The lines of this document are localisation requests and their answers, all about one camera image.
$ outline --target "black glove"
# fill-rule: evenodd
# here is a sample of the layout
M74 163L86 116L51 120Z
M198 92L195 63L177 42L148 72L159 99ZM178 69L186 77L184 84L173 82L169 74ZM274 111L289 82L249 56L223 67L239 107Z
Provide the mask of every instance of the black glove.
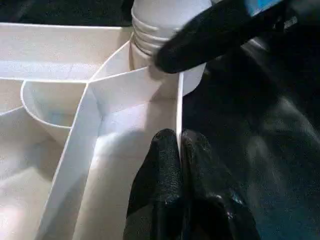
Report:
M161 130L153 137L133 181L123 239L180 239L182 184L176 134L170 129Z
M208 62L258 34L274 28L288 0L221 0L197 15L156 54L167 73Z
M182 134L182 164L174 131L158 132L130 193L125 240L258 240L238 184L207 139Z

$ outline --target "white plastic surface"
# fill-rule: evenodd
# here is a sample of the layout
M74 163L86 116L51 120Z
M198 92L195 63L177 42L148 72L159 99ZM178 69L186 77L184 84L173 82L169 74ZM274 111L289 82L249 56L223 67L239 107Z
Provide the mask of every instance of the white plastic surface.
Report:
M131 184L152 137L171 128L180 142L184 84L184 73L133 70L128 32L0 24L1 239L122 239ZM52 42L59 38L65 47ZM67 48L79 51L69 56ZM56 68L57 56L63 65L92 60L94 71L64 80L46 68L42 78L41 67L26 74L30 60ZM16 60L21 68L10 78L7 61Z
M0 238L32 240L62 147L23 107L0 115Z
M18 108L22 105L20 89L22 81L0 79L0 114Z
M0 23L0 77L86 81L131 32L121 27Z

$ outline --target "black fabric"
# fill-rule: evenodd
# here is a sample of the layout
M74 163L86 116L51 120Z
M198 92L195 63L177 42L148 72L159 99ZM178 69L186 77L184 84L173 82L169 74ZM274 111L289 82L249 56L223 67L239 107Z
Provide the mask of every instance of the black fabric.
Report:
M5 0L0 21L80 26L130 26L123 0Z
M184 211L182 184L176 134L161 130L133 181L124 239L178 239Z

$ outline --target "curved divider wall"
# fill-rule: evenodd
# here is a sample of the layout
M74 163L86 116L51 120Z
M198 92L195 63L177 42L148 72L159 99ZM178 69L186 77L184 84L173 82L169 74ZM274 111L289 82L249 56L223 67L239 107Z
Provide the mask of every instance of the curved divider wall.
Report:
M21 88L22 104L63 146L85 86L84 83L25 81Z

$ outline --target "dark background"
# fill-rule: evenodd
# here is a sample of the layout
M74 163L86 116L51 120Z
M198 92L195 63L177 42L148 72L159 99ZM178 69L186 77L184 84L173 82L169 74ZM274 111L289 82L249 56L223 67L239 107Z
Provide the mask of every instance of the dark background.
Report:
M0 22L128 26L121 5L2 0ZM183 127L203 133L238 180L263 240L320 239L319 33L230 49L183 99Z

